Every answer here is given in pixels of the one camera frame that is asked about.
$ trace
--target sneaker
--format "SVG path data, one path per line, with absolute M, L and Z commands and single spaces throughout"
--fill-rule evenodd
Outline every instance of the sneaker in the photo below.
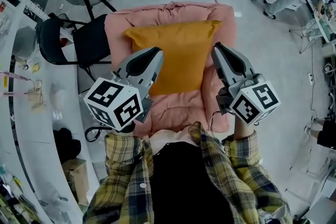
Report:
M 303 131 L 304 131 L 304 135 L 305 135 L 304 139 L 306 140 L 306 142 L 309 141 L 310 130 L 311 130 L 311 128 L 308 127 L 308 126 L 304 127 L 304 129 L 303 129 Z
M 310 121 L 311 121 L 313 124 L 316 124 L 317 118 L 314 118 L 314 116 L 312 116 L 312 117 L 310 118 Z
M 267 16 L 268 18 L 271 18 L 272 20 L 275 20 L 275 19 L 277 18 L 277 17 L 275 17 L 275 15 L 273 15 L 273 14 L 268 14 L 266 11 L 264 11 L 263 14 L 264 14 L 265 16 Z

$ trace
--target floor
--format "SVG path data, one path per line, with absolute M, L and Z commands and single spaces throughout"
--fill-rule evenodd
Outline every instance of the floor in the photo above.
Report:
M 170 1 L 214 2 L 214 0 L 110 0 L 109 2 L 120 10 Z M 306 143 L 303 134 L 303 127 L 314 115 L 311 111 L 312 87 L 308 80 L 312 65 L 315 79 L 312 107 L 320 118 L 327 114 L 329 99 L 322 73 L 321 42 L 318 40 L 312 50 L 308 49 L 299 54 L 299 49 L 305 46 L 307 41 L 288 31 L 291 27 L 297 28 L 306 24 L 309 15 L 305 6 L 296 12 L 284 10 L 279 13 L 276 20 L 271 20 L 262 14 L 263 4 L 254 4 L 250 0 L 217 1 L 234 8 L 237 24 L 236 49 L 250 60 L 257 72 L 262 72 L 264 77 L 272 82 L 281 99 L 281 106 L 256 127 L 256 130 L 262 165 L 288 199 L 292 213 L 299 213 L 307 205 L 285 190 L 289 188 L 309 200 L 314 196 L 313 190 L 316 186 L 311 188 L 311 181 L 290 171 L 290 168 L 294 162 L 303 158 L 303 154 L 308 154 L 304 169 L 318 173 L 328 154 L 325 149 L 317 146 L 315 141 Z M 50 12 L 66 13 L 70 19 L 82 22 L 90 20 L 85 7 L 71 6 L 64 0 L 49 0 L 46 13 Z M 109 12 L 102 4 L 93 7 L 95 16 Z M 98 70 L 95 74 L 106 71 Z M 85 74 L 79 73 L 78 79 L 80 90 L 90 87 L 91 81 Z M 231 133 L 232 130 L 217 136 L 223 138 Z M 308 193 L 307 188 L 312 189 L 312 192 Z

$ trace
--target orange pillow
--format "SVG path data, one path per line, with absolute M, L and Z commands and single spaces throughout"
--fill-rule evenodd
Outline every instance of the orange pillow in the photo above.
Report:
M 131 27 L 123 36 L 130 37 L 133 52 L 150 47 L 163 50 L 164 62 L 151 95 L 181 93 L 201 88 L 206 57 L 213 34 L 222 22 L 198 22 L 159 26 Z

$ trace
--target chair leg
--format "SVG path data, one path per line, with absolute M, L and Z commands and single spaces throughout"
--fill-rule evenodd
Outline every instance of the chair leg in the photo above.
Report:
M 100 0 L 104 3 L 104 5 L 109 8 L 110 10 L 112 10 L 113 12 L 116 12 L 117 10 L 110 4 L 107 2 L 107 0 Z
M 96 80 L 94 79 L 94 77 L 93 77 L 93 75 L 92 75 L 92 73 L 91 73 L 90 68 L 88 67 L 88 68 L 83 68 L 83 69 L 84 69 L 85 72 L 89 75 L 89 77 L 90 77 L 94 82 L 96 82 Z
M 90 19 L 91 19 L 91 20 L 94 20 L 94 15 L 93 15 L 92 8 L 91 8 L 91 5 L 90 5 L 89 0 L 84 0 L 84 3 L 85 3 L 85 5 L 86 5 L 86 8 L 87 8 L 88 13 L 89 13 L 89 15 L 90 15 Z
M 94 64 L 97 65 L 97 64 L 101 64 L 101 63 L 107 65 L 107 64 L 112 63 L 112 62 L 111 61 L 101 61 L 101 62 L 95 62 Z

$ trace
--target yellow plaid shirt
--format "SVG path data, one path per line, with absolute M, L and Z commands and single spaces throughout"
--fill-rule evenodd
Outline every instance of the yellow plaid shirt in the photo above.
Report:
M 267 172 L 259 165 L 257 134 L 239 141 L 226 139 L 224 151 L 218 139 L 209 136 L 200 122 L 188 130 L 202 149 L 211 182 L 226 197 L 234 223 L 257 224 L 260 215 L 292 223 L 289 207 Z M 98 188 L 84 223 L 154 223 L 150 178 L 153 156 L 148 137 L 109 134 L 106 137 L 108 177 Z

